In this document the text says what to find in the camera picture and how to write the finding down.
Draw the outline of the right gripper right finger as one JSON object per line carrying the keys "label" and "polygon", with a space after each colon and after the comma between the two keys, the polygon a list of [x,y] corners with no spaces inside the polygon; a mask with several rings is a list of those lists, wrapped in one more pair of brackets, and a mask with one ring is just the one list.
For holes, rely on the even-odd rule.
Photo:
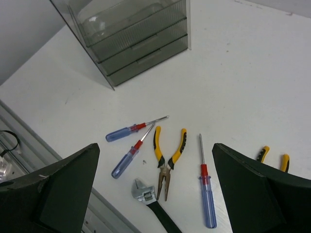
{"label": "right gripper right finger", "polygon": [[216,143],[212,149],[232,231],[309,233],[311,182]]}

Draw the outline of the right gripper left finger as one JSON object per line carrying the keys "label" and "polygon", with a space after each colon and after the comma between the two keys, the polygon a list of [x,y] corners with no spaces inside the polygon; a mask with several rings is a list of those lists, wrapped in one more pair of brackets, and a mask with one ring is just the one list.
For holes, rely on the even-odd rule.
{"label": "right gripper left finger", "polygon": [[98,165],[90,144],[71,156],[0,184],[2,233],[79,233]]}

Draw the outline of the blue screwdriver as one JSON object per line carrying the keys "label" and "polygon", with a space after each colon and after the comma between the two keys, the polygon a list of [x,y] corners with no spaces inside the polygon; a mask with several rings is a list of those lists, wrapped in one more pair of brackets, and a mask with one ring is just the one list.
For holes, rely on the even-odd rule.
{"label": "blue screwdriver", "polygon": [[121,176],[121,174],[126,170],[126,168],[129,166],[129,164],[133,161],[134,157],[138,154],[139,149],[143,144],[143,140],[146,138],[146,136],[149,134],[149,132],[154,126],[155,126],[155,123],[151,125],[151,127],[142,137],[142,139],[139,140],[134,146],[132,146],[130,150],[119,161],[119,163],[116,165],[116,167],[111,172],[111,176],[114,179],[118,179]]}
{"label": "blue screwdriver", "polygon": [[109,134],[107,134],[105,136],[106,141],[107,142],[112,142],[112,141],[116,141],[116,140],[119,140],[121,138],[127,137],[130,134],[136,133],[139,130],[145,128],[146,126],[148,126],[150,124],[154,124],[154,123],[156,123],[158,121],[161,121],[161,120],[164,120],[164,119],[167,119],[167,118],[169,118],[169,116],[164,116],[164,117],[155,119],[153,121],[144,122],[144,123],[141,123],[141,124],[134,124],[132,126],[124,127],[122,129],[116,130],[116,131],[111,132],[111,133],[109,133]]}
{"label": "blue screwdriver", "polygon": [[205,156],[204,156],[204,146],[203,146],[203,139],[202,135],[199,134],[199,142],[201,148],[201,156],[202,156],[202,163],[200,165],[201,168],[201,175],[200,175],[200,182],[201,182],[201,194],[202,194],[202,204],[203,204],[203,211],[204,211],[204,221],[205,225],[209,229],[215,229],[217,227],[217,220],[216,220],[216,213],[214,207],[214,199],[213,193],[211,188],[211,177],[208,174],[207,164],[205,163]]}

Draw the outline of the black handled adjustable wrench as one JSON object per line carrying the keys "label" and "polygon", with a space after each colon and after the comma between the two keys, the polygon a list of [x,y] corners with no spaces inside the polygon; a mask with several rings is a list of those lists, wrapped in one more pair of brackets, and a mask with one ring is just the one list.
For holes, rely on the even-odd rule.
{"label": "black handled adjustable wrench", "polygon": [[168,233],[182,233],[167,212],[161,207],[155,197],[154,186],[147,186],[140,179],[134,179],[131,193],[134,199],[145,204],[155,214]]}

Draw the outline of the clear plastic drawer organizer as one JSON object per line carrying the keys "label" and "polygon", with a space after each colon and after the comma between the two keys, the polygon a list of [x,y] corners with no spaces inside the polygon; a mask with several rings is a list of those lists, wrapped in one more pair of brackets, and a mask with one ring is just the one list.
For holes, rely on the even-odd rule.
{"label": "clear plastic drawer organizer", "polygon": [[189,49],[188,0],[53,0],[111,88]]}

